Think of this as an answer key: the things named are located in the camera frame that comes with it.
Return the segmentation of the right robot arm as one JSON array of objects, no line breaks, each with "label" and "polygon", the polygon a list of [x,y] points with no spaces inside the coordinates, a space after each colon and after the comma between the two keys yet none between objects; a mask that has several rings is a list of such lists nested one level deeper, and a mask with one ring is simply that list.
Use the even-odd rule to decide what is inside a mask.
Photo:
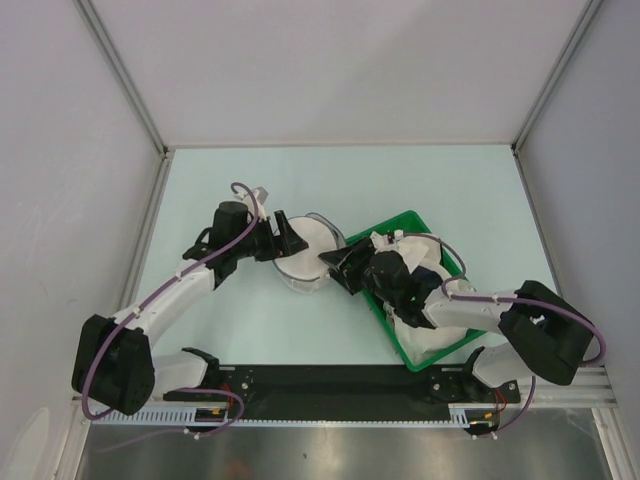
[{"label": "right robot arm", "polygon": [[461,388],[473,401],[524,377],[571,384],[590,362],[590,344],[604,342],[593,323],[537,281],[504,293],[478,292],[464,272],[452,275],[441,265],[449,248],[436,235],[396,230],[318,258],[349,293],[375,297],[399,337],[449,330],[502,336],[504,343],[477,348],[464,365]]}]

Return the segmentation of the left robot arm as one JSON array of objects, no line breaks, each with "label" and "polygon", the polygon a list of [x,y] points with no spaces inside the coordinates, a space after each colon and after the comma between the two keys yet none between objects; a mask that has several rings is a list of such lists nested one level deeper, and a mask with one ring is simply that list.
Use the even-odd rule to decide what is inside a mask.
[{"label": "left robot arm", "polygon": [[95,314],[85,321],[71,380],[85,415],[100,417],[89,410],[91,401],[107,411],[132,415],[150,398],[181,389],[202,400],[214,397],[221,376],[212,355],[183,348],[154,356],[154,345],[191,306],[234,273],[239,261],[272,261],[308,247],[283,211],[266,216],[240,201],[220,203],[212,225],[184,252],[176,273],[152,294],[109,317]]}]

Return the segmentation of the white mesh laundry bag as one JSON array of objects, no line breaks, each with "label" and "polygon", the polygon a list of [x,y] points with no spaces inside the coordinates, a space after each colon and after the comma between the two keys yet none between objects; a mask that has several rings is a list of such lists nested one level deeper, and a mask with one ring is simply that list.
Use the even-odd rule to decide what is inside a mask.
[{"label": "white mesh laundry bag", "polygon": [[325,216],[309,212],[289,219],[293,230],[307,242],[308,248],[272,262],[280,278],[301,294],[319,291],[330,281],[329,268],[319,259],[321,253],[346,246],[342,232]]}]

